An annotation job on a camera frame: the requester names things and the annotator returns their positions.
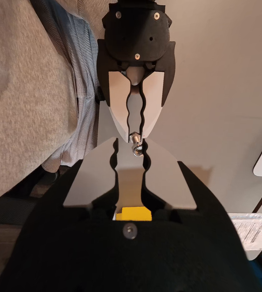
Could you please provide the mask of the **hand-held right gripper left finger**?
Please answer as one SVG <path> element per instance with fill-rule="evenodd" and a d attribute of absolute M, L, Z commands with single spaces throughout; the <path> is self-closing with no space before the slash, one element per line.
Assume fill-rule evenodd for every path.
<path fill-rule="evenodd" d="M 111 137 L 83 159 L 64 207 L 116 208 L 119 199 L 117 166 L 118 138 Z"/>

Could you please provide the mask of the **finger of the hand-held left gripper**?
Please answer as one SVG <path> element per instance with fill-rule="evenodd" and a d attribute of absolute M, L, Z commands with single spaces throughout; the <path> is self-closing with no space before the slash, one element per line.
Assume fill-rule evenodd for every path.
<path fill-rule="evenodd" d="M 153 130 L 162 110 L 164 72 L 153 72 L 142 82 L 145 108 L 142 138 L 147 138 Z"/>
<path fill-rule="evenodd" d="M 108 78 L 110 113 L 118 133 L 126 143 L 129 143 L 129 111 L 127 101 L 131 93 L 131 82 L 129 78 L 118 71 L 110 71 Z"/>

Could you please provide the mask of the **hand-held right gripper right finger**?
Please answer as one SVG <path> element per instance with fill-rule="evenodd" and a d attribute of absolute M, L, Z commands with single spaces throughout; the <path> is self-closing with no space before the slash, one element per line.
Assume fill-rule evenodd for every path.
<path fill-rule="evenodd" d="M 160 208 L 195 210 L 197 205 L 177 159 L 150 138 L 143 141 L 143 187 Z"/>

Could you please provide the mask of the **steel hex bolt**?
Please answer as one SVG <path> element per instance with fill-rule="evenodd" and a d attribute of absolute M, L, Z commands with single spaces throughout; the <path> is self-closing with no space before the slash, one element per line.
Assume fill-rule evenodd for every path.
<path fill-rule="evenodd" d="M 143 156 L 143 147 L 142 147 L 141 142 L 133 144 L 132 145 L 132 151 L 133 151 L 133 155 L 136 156 L 136 157 Z"/>

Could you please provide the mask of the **grey desk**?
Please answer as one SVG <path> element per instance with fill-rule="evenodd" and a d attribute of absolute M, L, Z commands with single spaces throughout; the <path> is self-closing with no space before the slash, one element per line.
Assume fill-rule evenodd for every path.
<path fill-rule="evenodd" d="M 167 1 L 176 76 L 151 140 L 183 161 L 229 213 L 262 197 L 262 1 Z"/>

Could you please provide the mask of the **striped blue shirt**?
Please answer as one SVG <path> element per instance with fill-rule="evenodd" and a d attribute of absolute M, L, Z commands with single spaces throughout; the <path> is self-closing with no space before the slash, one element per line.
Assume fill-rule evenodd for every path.
<path fill-rule="evenodd" d="M 42 163 L 45 171 L 55 173 L 60 165 L 73 166 L 97 146 L 99 86 L 96 73 L 97 42 L 89 24 L 64 10 L 54 13 L 54 40 L 70 62 L 77 102 L 77 127 L 69 140 Z"/>

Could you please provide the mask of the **yellow plastic bin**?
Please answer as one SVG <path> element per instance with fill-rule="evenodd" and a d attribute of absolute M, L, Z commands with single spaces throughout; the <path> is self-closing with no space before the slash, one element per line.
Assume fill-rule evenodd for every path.
<path fill-rule="evenodd" d="M 123 207 L 121 213 L 115 215 L 116 221 L 152 221 L 151 211 L 144 206 Z"/>

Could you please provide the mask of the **laminated paper sheet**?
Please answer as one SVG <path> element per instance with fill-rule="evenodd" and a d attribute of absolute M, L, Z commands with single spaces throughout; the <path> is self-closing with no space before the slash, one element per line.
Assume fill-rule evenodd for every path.
<path fill-rule="evenodd" d="M 249 261 L 262 252 L 262 213 L 228 213 Z"/>

